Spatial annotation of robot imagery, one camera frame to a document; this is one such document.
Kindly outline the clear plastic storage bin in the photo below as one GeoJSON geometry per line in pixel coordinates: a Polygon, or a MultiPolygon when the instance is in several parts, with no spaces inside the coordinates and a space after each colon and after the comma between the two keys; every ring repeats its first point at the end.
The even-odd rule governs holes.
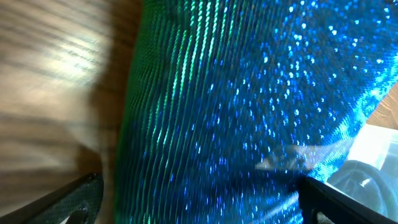
{"type": "Polygon", "coordinates": [[[397,131],[365,125],[343,166],[327,182],[364,206],[397,221],[397,131]]]}

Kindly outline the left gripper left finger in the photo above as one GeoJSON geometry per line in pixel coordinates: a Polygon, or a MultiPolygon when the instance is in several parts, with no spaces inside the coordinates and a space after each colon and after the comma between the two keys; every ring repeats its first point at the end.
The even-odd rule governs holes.
{"type": "Polygon", "coordinates": [[[2,224],[94,224],[101,208],[103,176],[89,173],[1,217],[2,224]]]}

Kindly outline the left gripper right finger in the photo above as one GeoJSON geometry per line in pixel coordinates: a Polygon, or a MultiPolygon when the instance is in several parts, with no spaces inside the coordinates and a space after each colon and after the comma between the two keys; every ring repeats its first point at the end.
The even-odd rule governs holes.
{"type": "Polygon", "coordinates": [[[319,213],[333,223],[397,224],[311,177],[302,177],[297,181],[297,192],[304,224],[318,223],[319,213]]]}

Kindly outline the blue sequin garment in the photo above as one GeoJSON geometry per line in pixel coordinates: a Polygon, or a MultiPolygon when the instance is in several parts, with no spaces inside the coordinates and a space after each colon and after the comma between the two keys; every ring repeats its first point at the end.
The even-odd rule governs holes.
{"type": "Polygon", "coordinates": [[[396,82],[396,1],[144,1],[114,221],[302,223],[396,82]]]}

